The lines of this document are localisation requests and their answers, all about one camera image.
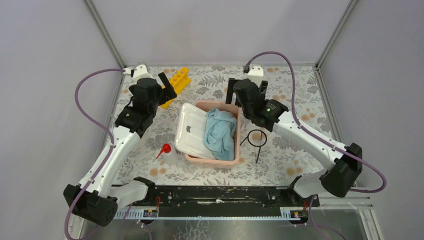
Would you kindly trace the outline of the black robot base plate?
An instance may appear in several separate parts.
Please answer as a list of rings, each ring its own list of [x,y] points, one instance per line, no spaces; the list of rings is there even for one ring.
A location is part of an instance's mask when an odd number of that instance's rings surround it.
[[[143,220],[281,219],[300,221],[317,196],[302,198],[275,186],[157,185],[130,207],[128,218]]]

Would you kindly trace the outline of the white plastic bin lid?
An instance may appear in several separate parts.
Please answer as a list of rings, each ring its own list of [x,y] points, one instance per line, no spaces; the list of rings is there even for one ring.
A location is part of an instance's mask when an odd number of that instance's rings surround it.
[[[174,145],[178,151],[200,159],[214,159],[205,145],[207,112],[190,103],[181,107]]]

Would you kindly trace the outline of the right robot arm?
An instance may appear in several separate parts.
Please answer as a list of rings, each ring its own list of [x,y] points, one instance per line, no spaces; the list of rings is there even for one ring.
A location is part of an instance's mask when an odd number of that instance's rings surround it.
[[[288,138],[324,167],[322,171],[296,177],[289,185],[287,201],[299,206],[308,197],[324,192],[345,197],[362,172],[362,163],[355,160],[362,156],[362,148],[355,143],[346,146],[333,140],[322,142],[325,136],[315,129],[307,133],[307,125],[296,121],[287,106],[265,98],[267,86],[265,80],[257,85],[248,78],[230,78],[226,102],[231,103],[236,96],[235,103],[242,108],[245,118],[260,128]]]

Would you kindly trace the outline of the black metal ring tripod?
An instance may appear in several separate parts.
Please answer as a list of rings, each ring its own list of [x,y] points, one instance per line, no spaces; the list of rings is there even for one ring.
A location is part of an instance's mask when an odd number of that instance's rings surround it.
[[[255,163],[257,164],[260,158],[262,147],[265,146],[267,141],[268,141],[268,137],[263,130],[253,129],[248,132],[248,134],[245,136],[245,138],[241,141],[239,145],[242,146],[245,142],[247,142],[250,146],[257,148],[257,153],[255,158]]]

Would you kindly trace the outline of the light blue cloth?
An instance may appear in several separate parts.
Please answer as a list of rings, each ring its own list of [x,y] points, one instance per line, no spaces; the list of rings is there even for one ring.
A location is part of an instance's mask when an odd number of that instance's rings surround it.
[[[220,161],[235,158],[234,134],[237,129],[236,117],[228,111],[213,108],[206,113],[204,144]]]

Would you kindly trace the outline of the red-capped white wash bottle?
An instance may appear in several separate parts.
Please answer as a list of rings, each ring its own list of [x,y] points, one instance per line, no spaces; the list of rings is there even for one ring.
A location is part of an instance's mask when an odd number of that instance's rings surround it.
[[[172,144],[165,143],[156,157],[159,158],[169,165],[175,165],[179,160],[179,154]]]

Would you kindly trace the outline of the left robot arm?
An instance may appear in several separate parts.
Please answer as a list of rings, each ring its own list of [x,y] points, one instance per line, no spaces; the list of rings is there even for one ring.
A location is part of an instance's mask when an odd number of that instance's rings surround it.
[[[77,185],[67,185],[63,196],[69,206],[65,226],[76,215],[98,226],[107,226],[118,210],[139,201],[148,206],[155,200],[155,183],[136,177],[130,183],[112,189],[113,181],[125,158],[152,125],[158,107],[177,97],[164,72],[158,74],[162,85],[152,77],[139,77],[129,87],[132,97],[115,121],[106,130],[110,137],[94,165]]]

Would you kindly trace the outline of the pink plastic bin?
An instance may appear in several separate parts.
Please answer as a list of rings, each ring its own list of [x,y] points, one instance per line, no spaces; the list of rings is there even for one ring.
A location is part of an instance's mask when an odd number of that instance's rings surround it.
[[[192,163],[226,168],[239,162],[240,135],[241,108],[199,100],[182,105],[174,144]]]

